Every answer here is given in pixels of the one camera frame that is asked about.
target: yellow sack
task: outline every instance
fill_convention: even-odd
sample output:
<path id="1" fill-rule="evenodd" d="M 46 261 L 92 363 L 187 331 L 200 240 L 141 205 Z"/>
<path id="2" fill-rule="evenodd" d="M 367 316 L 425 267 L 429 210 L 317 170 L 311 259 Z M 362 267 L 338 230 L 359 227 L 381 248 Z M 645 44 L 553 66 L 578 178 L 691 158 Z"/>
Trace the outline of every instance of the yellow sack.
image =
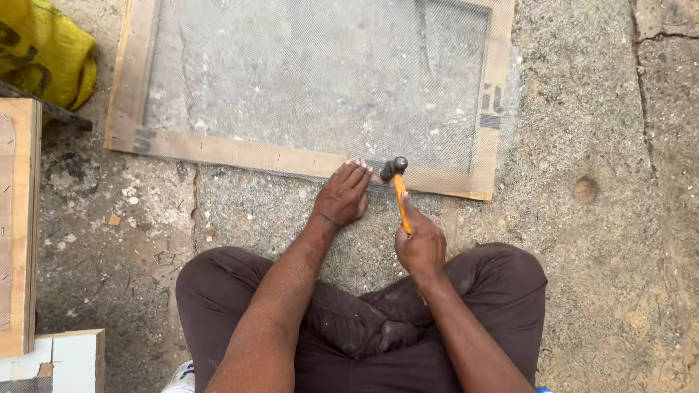
<path id="1" fill-rule="evenodd" d="M 97 80 L 88 33 L 44 0 L 0 0 L 0 80 L 75 110 Z"/>

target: concrete floor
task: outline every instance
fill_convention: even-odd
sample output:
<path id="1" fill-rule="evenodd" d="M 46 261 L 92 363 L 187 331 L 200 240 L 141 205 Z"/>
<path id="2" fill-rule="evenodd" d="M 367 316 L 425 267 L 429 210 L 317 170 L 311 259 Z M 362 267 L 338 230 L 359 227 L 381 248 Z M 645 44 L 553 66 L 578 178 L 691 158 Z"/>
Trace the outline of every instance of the concrete floor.
<path id="1" fill-rule="evenodd" d="M 687 0 L 638 2 L 636 13 L 634 0 L 518 1 L 524 95 L 504 188 L 492 203 L 417 196 L 451 255 L 505 241 L 539 258 L 537 379 L 555 392 L 699 386 L 699 20 L 677 20 L 699 16 Z M 43 135 L 38 332 L 104 327 L 107 392 L 158 392 L 189 359 L 173 289 L 193 250 L 278 257 L 320 186 L 104 150 L 122 0 L 54 3 L 99 42 L 99 79 L 79 110 L 94 132 Z M 572 191 L 584 176 L 599 188 L 588 205 Z M 405 274 L 392 198 L 371 191 L 324 280 L 358 294 Z"/>

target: hammer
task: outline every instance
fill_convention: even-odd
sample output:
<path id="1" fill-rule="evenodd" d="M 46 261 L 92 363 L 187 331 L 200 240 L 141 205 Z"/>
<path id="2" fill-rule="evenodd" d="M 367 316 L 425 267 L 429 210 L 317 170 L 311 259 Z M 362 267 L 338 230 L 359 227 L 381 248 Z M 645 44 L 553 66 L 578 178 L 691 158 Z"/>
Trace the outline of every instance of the hammer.
<path id="1" fill-rule="evenodd" d="M 386 165 L 379 173 L 379 177 L 384 182 L 389 182 L 393 180 L 394 189 L 396 190 L 396 200 L 398 201 L 398 211 L 401 212 L 401 219 L 403 220 L 403 230 L 407 234 L 412 234 L 412 225 L 408 221 L 407 215 L 405 215 L 405 209 L 403 207 L 403 201 L 401 196 L 405 192 L 405 183 L 403 183 L 403 174 L 405 169 L 408 167 L 408 159 L 405 157 L 396 157 L 386 161 Z"/>

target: man's right hand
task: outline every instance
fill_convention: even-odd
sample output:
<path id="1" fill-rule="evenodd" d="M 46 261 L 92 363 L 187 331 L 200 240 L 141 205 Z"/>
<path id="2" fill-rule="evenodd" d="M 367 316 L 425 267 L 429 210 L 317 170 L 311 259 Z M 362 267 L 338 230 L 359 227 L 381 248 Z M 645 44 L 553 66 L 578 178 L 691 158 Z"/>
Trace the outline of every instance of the man's right hand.
<path id="1" fill-rule="evenodd" d="M 402 227 L 396 232 L 396 254 L 401 265 L 421 287 L 445 277 L 447 239 L 434 222 L 410 203 L 407 192 L 401 195 L 401 200 L 412 225 L 412 235 L 408 236 Z"/>

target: yellow hammer handle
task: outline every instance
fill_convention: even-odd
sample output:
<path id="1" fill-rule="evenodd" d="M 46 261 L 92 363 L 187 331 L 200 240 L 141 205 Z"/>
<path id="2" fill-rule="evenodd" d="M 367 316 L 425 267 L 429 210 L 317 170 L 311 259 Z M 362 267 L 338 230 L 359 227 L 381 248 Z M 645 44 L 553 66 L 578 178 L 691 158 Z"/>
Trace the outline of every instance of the yellow hammer handle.
<path id="1" fill-rule="evenodd" d="M 406 191 L 405 183 L 403 183 L 403 175 L 396 174 L 394 176 L 394 188 L 396 189 L 396 200 L 398 201 L 398 211 L 401 212 L 401 219 L 403 220 L 403 230 L 407 234 L 412 234 L 412 225 L 408 221 L 407 215 L 405 215 L 405 208 L 403 207 L 403 201 L 401 196 Z"/>

